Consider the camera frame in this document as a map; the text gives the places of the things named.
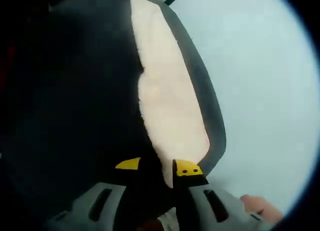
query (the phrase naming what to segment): hand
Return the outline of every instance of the hand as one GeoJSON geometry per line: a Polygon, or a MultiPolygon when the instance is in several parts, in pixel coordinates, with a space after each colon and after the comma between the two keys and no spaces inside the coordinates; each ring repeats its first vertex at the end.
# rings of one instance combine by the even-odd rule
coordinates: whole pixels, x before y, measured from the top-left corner
{"type": "Polygon", "coordinates": [[[246,212],[256,213],[268,222],[276,224],[283,218],[283,214],[263,197],[243,195],[240,200],[246,212]]]}

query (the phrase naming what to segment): finger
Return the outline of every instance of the finger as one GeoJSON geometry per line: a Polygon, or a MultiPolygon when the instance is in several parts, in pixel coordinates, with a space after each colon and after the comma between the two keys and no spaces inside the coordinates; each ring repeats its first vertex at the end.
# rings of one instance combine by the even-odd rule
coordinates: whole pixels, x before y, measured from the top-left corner
{"type": "Polygon", "coordinates": [[[263,197],[244,195],[240,200],[246,212],[256,213],[266,221],[276,224],[283,218],[283,214],[263,197]]]}

